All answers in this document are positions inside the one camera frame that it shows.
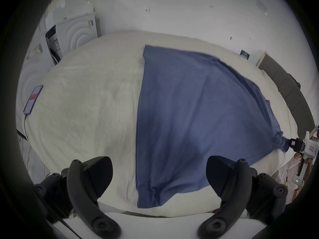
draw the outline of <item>white wall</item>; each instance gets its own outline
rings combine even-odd
[[[303,31],[284,0],[87,0],[101,34],[136,29],[199,38],[257,60],[267,51],[301,83],[311,111],[319,101],[319,74]],[[319,123],[319,106],[313,111]]]

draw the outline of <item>black cable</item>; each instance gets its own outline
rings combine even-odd
[[[28,115],[26,115],[26,116],[24,117],[24,123],[23,123],[23,127],[24,127],[25,133],[26,133],[26,117],[27,117],[27,116],[28,116]]]
[[[23,158],[23,139],[22,139],[22,158]]]
[[[68,229],[70,229],[78,238],[82,239],[62,218],[60,218],[55,211],[47,204],[47,202],[43,199],[43,197],[40,195],[38,191],[36,191],[36,194],[38,195],[38,198],[41,200],[42,204],[46,207],[46,209],[49,211],[49,213],[55,217],[58,221],[60,221],[63,225],[65,225]]]

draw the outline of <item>bed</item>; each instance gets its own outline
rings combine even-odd
[[[298,136],[297,124],[271,77],[247,60],[198,39],[141,31],[123,31],[93,40],[68,53],[39,83],[44,86],[32,113],[22,119],[32,148],[52,172],[73,159],[109,156],[113,179],[99,202],[134,213],[185,216],[217,209],[220,199],[210,186],[178,193],[164,205],[137,207],[135,182],[136,118],[145,45],[213,55],[254,82],[286,138]],[[276,149],[252,165],[272,175],[293,157]]]

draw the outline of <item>white blanket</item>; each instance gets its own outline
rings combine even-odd
[[[43,89],[26,118],[25,132],[47,167],[60,173],[73,159],[109,156],[113,179],[100,202],[154,216],[184,216],[219,207],[208,186],[174,195],[163,206],[138,209],[135,185],[135,136],[144,46],[163,46],[207,53],[258,85],[286,138],[297,137],[297,125],[276,85],[256,66],[220,46],[197,39],[139,31],[117,32],[68,53],[39,84]],[[236,137],[229,132],[229,137]],[[275,150],[255,163],[258,173],[272,175],[293,156]]]

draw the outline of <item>smartphone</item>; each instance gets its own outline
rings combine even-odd
[[[26,106],[23,109],[24,115],[29,115],[33,109],[34,103],[38,98],[38,95],[40,94],[41,90],[43,88],[43,85],[36,86],[29,97],[29,100],[26,103]]]

